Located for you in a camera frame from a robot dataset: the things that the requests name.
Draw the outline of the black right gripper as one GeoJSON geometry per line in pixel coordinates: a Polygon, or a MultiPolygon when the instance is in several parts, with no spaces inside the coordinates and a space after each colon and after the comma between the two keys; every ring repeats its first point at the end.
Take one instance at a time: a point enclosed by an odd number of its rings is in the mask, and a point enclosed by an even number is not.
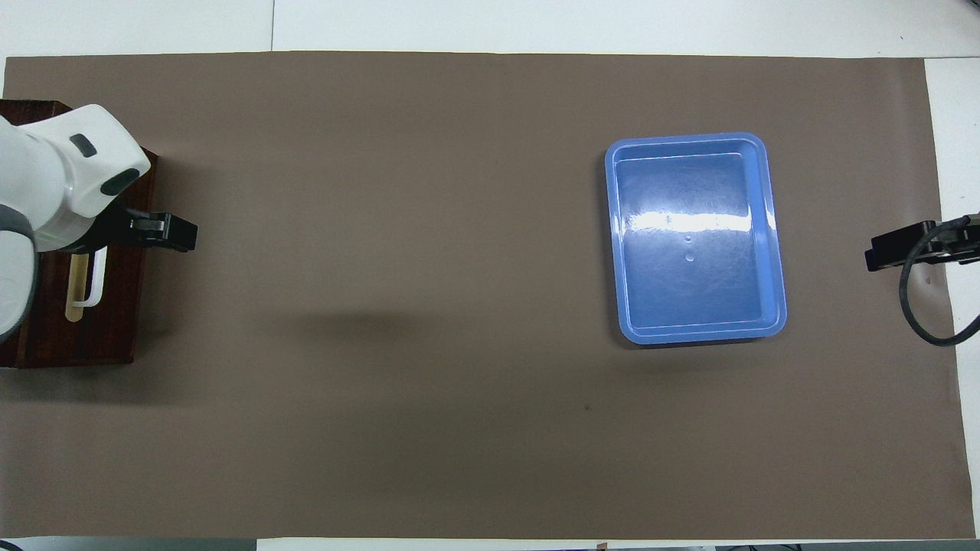
{"type": "Polygon", "coordinates": [[[871,238],[867,249],[868,272],[902,266],[910,255],[914,264],[976,264],[979,262],[979,215],[965,215],[941,223],[933,240],[920,248],[916,242],[936,227],[935,222],[918,222],[871,238]]]}

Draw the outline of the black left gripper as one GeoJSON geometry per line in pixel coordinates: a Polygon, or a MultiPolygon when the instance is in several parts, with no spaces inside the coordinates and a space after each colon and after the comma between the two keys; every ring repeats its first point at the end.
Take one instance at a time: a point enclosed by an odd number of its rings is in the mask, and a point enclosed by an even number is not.
{"type": "Polygon", "coordinates": [[[125,207],[108,207],[94,217],[89,229],[76,240],[76,254],[95,253],[119,245],[166,248],[179,253],[196,250],[198,227],[182,217],[167,217],[125,207]]]}

